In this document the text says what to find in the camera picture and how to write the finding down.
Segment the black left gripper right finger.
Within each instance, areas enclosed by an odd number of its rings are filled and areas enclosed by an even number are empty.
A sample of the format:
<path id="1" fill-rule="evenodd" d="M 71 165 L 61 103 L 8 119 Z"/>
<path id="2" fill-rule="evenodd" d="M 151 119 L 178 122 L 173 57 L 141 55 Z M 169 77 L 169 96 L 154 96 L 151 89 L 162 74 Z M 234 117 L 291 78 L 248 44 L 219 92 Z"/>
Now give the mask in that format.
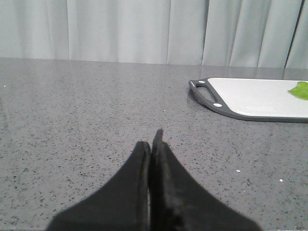
<path id="1" fill-rule="evenodd" d="M 195 181 L 163 141 L 162 129 L 153 140 L 149 186 L 153 231 L 261 230 Z"/>

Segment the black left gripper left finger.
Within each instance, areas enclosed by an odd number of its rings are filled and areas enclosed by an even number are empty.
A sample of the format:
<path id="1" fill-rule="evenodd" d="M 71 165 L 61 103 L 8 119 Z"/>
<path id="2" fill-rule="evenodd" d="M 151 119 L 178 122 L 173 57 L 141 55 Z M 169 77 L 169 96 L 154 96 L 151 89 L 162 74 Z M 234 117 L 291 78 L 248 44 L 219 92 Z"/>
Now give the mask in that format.
<path id="1" fill-rule="evenodd" d="M 132 154 L 98 191 L 57 214 L 49 231 L 147 231 L 150 146 L 136 143 Z"/>

